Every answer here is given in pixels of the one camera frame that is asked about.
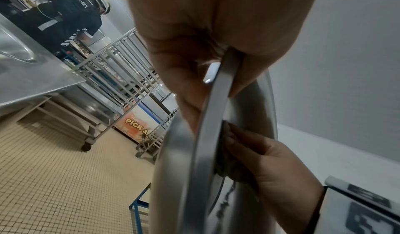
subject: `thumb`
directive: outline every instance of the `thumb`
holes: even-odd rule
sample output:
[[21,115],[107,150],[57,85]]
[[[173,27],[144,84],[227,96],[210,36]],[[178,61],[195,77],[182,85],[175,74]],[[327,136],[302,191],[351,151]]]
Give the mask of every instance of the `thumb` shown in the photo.
[[261,155],[242,145],[235,139],[228,137],[225,140],[228,151],[242,164],[244,164],[254,175],[260,172]]

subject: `blue metal frame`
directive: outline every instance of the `blue metal frame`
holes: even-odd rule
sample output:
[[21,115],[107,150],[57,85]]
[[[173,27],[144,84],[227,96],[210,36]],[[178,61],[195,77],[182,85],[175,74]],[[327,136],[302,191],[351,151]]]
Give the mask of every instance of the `blue metal frame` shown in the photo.
[[129,205],[129,209],[134,209],[135,211],[135,220],[136,220],[136,226],[137,226],[137,234],[143,234],[142,231],[142,224],[140,222],[140,216],[139,216],[139,207],[142,208],[149,208],[149,204],[145,201],[141,201],[140,198],[145,194],[147,190],[150,189],[151,183],[148,184],[148,186],[139,194],[139,196],[132,202],[132,204]]

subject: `beige floor tile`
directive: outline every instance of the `beige floor tile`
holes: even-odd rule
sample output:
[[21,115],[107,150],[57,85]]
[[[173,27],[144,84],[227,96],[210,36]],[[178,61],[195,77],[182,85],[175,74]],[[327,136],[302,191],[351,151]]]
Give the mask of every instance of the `beige floor tile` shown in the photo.
[[128,206],[151,181],[151,157],[112,129],[83,153],[83,137],[61,130],[17,123],[0,134],[0,233],[134,233]]

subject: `hand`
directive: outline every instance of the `hand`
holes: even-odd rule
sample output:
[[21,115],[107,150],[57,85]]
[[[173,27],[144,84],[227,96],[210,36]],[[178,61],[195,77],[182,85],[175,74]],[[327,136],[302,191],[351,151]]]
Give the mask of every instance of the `hand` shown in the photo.
[[129,0],[154,68],[193,130],[208,94],[203,77],[228,46],[245,53],[231,96],[292,46],[314,0]]
[[260,198],[287,234],[304,233],[324,188],[283,143],[230,124],[226,147],[255,176]]

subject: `stainless steel counter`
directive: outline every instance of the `stainless steel counter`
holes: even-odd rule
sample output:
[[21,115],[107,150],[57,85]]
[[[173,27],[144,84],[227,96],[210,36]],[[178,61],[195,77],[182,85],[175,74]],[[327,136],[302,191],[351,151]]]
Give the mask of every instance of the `stainless steel counter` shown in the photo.
[[0,108],[83,82],[0,14]]

